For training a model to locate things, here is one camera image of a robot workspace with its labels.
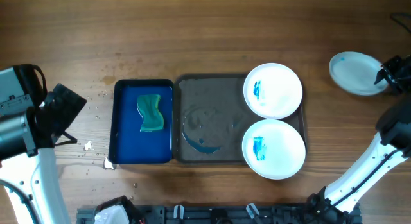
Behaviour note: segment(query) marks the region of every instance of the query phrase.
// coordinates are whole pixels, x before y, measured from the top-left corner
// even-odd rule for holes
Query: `white plate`
[[[243,156],[252,170],[269,179],[285,179],[301,169],[306,148],[289,124],[266,119],[253,124],[243,137]]]
[[[329,62],[329,74],[334,82],[347,92],[360,96],[372,96],[387,88],[385,80],[374,85],[379,70],[381,62],[354,51],[339,53]]]
[[[300,105],[302,85],[288,67],[262,64],[246,77],[243,94],[245,102],[257,115],[266,119],[282,119]]]

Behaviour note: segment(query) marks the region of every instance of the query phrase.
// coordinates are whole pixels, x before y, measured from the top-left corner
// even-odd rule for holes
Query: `green sponge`
[[[159,111],[160,95],[141,95],[137,98],[137,109],[143,118],[140,131],[162,130],[164,119]]]

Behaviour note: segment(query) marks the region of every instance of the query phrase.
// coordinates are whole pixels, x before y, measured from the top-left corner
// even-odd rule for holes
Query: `wooden surface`
[[[391,12],[410,13],[409,2],[0,0],[0,67],[37,64],[49,90],[63,83],[88,100],[68,130],[81,144],[55,148],[72,221],[77,208],[123,194],[135,204],[157,205],[303,202],[364,152],[377,119],[395,100],[347,94],[331,80],[329,60],[341,51],[380,61],[409,54],[410,34],[389,19]],[[267,62],[287,65],[304,84],[308,154],[292,178],[267,180],[245,166],[174,160],[102,168],[115,81],[248,72]],[[94,151],[83,151],[88,141]],[[409,223],[410,184],[411,162],[394,168],[360,200],[364,223]],[[2,189],[0,201],[0,223],[15,223]]]

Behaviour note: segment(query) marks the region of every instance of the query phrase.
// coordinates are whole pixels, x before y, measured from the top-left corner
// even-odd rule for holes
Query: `blue paint smear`
[[[182,136],[185,138],[185,140],[187,141],[187,143],[193,147],[194,149],[196,149],[197,151],[199,151],[200,153],[206,153],[206,154],[212,154],[215,151],[219,150],[221,148],[220,147],[204,147],[201,146],[199,143],[197,143],[196,141],[191,140],[186,132],[184,131],[184,129],[182,129]]]
[[[261,80],[257,80],[254,84],[254,95],[259,99],[259,86],[261,85]]]
[[[255,137],[254,144],[252,146],[252,151],[256,155],[257,160],[265,159],[265,152],[267,151],[267,146],[263,144],[264,137]]]

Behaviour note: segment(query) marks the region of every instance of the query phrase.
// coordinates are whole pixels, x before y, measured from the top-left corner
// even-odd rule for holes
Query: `blue tray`
[[[140,132],[137,111],[140,95],[159,94],[164,128]],[[171,159],[173,82],[171,80],[119,80],[114,87],[109,160],[114,164],[166,163]]]

